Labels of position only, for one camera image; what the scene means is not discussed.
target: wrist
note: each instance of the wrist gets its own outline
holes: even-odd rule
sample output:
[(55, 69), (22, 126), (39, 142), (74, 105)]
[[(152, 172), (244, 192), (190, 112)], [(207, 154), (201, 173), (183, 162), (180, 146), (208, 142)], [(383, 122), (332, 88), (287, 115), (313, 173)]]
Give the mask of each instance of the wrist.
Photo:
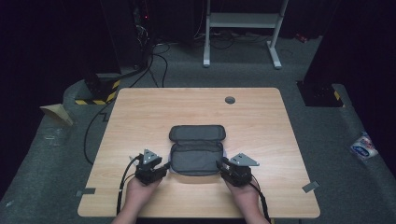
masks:
[(121, 211), (137, 216), (140, 210), (142, 209), (142, 207), (143, 206), (140, 206), (139, 204), (136, 203), (125, 203)]
[(241, 210), (247, 224), (267, 224), (268, 221), (258, 207), (251, 207)]
[(136, 222), (140, 209), (133, 204), (126, 203), (112, 224), (133, 224)]

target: round hole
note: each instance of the round hole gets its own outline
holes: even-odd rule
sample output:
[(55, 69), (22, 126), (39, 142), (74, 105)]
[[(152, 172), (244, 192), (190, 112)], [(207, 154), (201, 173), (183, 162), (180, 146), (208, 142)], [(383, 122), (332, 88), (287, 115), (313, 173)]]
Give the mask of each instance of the round hole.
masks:
[(235, 103), (235, 98), (233, 98), (232, 96), (227, 96), (225, 98), (225, 103), (232, 105), (233, 103)]

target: human hand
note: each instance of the human hand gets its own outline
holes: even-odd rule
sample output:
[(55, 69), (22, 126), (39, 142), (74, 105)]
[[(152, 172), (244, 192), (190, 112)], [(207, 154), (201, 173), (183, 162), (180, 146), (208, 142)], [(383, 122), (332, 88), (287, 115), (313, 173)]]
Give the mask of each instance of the human hand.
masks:
[[(259, 208), (259, 192), (249, 184), (242, 187), (235, 187), (227, 181), (224, 181), (233, 195), (233, 201), (241, 211), (247, 224), (269, 224), (265, 219)], [(255, 181), (251, 181), (256, 188), (258, 187)]]
[(136, 177), (128, 182), (125, 203), (113, 224), (133, 224), (140, 210), (149, 202), (151, 195), (160, 185), (162, 179), (159, 179), (149, 185), (140, 182)]
[(155, 189), (160, 185), (161, 181), (162, 179), (159, 179), (149, 185), (145, 185), (136, 177), (132, 178), (128, 182), (124, 207), (133, 206), (139, 210), (142, 209), (149, 201)]

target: case lid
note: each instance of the case lid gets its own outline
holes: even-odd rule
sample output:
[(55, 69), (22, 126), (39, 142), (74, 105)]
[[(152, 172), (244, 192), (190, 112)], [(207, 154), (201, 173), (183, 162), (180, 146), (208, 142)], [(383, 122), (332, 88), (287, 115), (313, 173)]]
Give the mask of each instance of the case lid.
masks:
[(177, 141), (207, 140), (221, 141), (226, 137), (221, 125), (177, 125), (172, 127), (169, 139)]

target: white stand leg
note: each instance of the white stand leg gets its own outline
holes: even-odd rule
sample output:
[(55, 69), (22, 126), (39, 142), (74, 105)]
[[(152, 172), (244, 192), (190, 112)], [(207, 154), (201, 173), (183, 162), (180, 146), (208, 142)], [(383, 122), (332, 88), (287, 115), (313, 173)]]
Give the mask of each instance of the white stand leg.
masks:
[(275, 30), (274, 30), (273, 38), (272, 38), (271, 41), (267, 41), (267, 46), (268, 46), (268, 49), (270, 51), (271, 58), (273, 60), (275, 69), (281, 69), (282, 68), (282, 64), (280, 63), (279, 57), (277, 57), (277, 53), (276, 53), (276, 50), (275, 50), (275, 44), (276, 44), (277, 37), (279, 35), (280, 27), (282, 26), (283, 18), (285, 17), (285, 11), (286, 11), (286, 6), (288, 5), (288, 2), (289, 2), (289, 0), (284, 0), (283, 1), (282, 7), (281, 7), (280, 12), (279, 12), (279, 16), (277, 17), (276, 27), (275, 27)]
[(210, 66), (210, 0), (207, 0), (204, 67), (209, 67), (209, 66)]

